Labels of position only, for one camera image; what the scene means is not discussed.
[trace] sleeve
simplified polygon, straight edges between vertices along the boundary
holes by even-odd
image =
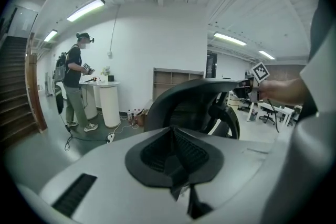
[[[80,49],[79,48],[72,48],[69,52],[68,55],[68,60],[67,63],[76,63],[76,64],[80,64]]]

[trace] controller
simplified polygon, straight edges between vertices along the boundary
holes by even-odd
[[[91,68],[87,63],[85,63],[83,65],[83,67],[86,69],[86,70],[89,70],[89,72],[87,73],[87,75],[92,75],[93,72],[95,71],[93,68]]]
[[[245,80],[239,82],[234,92],[238,98],[249,99],[252,103],[263,102],[260,99],[259,86],[268,77],[267,68],[260,62],[251,68],[250,73],[245,74]]]

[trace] black t-shirt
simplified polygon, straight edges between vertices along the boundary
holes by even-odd
[[[80,58],[80,48],[77,45],[73,46],[67,54],[63,84],[64,86],[70,88],[78,88],[81,72],[72,70],[68,67],[68,64],[72,62],[78,64],[79,66],[82,65],[82,59]]]
[[[330,6],[329,2],[326,0],[319,0],[318,7],[314,13],[314,17],[311,22],[311,29],[310,29],[311,48],[310,48],[309,60],[315,55],[315,53],[321,47],[321,44],[323,43],[324,38],[327,36],[327,33],[332,25],[334,18],[335,18],[334,10]],[[300,113],[299,120],[314,115],[316,112],[317,112],[316,104],[311,94],[308,93],[306,101],[302,106],[302,111]]]

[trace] gray pants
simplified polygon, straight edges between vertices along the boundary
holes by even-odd
[[[66,120],[72,122],[76,113],[77,121],[80,127],[84,128],[89,124],[84,111],[84,106],[81,98],[81,90],[79,88],[69,88],[64,86],[67,93],[67,108]]]

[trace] round white table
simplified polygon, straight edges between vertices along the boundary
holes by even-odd
[[[93,87],[99,87],[101,111],[103,113],[105,126],[108,128],[118,126],[120,116],[117,85],[119,84],[117,81],[90,81],[80,83],[85,114],[88,119],[95,117],[98,113]]]

